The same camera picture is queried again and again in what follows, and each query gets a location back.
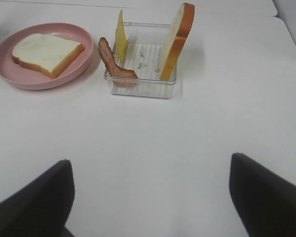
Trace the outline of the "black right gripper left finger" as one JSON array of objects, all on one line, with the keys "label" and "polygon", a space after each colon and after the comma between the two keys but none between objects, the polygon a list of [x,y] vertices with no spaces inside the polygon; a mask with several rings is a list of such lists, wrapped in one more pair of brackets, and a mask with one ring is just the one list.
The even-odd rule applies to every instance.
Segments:
[{"label": "black right gripper left finger", "polygon": [[65,227],[74,202],[69,160],[61,160],[0,202],[0,237],[71,237]]}]

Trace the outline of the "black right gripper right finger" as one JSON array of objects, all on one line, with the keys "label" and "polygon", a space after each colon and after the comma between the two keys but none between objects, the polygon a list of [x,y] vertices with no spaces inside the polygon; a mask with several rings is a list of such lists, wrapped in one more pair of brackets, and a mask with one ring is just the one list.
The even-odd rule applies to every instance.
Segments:
[{"label": "black right gripper right finger", "polygon": [[249,236],[296,237],[296,185],[234,153],[229,192]]}]

